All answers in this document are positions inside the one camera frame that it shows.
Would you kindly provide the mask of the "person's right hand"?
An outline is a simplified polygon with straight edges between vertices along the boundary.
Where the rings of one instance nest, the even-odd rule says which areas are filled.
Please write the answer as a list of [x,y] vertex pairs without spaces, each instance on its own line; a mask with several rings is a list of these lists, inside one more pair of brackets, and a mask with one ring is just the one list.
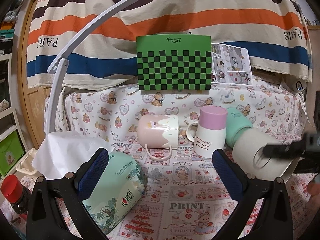
[[308,183],[307,191],[310,194],[309,202],[319,206],[319,183],[315,179]]

